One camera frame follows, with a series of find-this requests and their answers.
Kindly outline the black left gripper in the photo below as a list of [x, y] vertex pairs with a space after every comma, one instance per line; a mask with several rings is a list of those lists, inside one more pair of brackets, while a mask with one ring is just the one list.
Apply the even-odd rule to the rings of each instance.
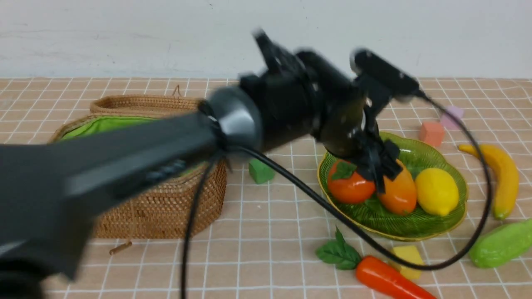
[[367, 96], [333, 97], [326, 100], [320, 120], [320, 142], [338, 159], [357, 165], [363, 178], [384, 194], [384, 179], [395, 180], [403, 170], [397, 159], [399, 147], [391, 140], [371, 139], [367, 124]]

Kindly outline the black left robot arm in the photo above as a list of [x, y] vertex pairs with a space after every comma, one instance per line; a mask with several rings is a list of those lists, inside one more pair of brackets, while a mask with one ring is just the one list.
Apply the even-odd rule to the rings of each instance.
[[51, 144], [1, 146], [1, 297], [42, 299], [41, 281], [76, 275], [97, 218], [201, 162], [266, 152], [310, 134], [362, 166], [382, 189], [399, 153], [375, 119], [406, 75], [367, 49], [350, 79], [312, 51], [290, 53], [265, 32], [267, 66], [202, 100], [196, 111]]

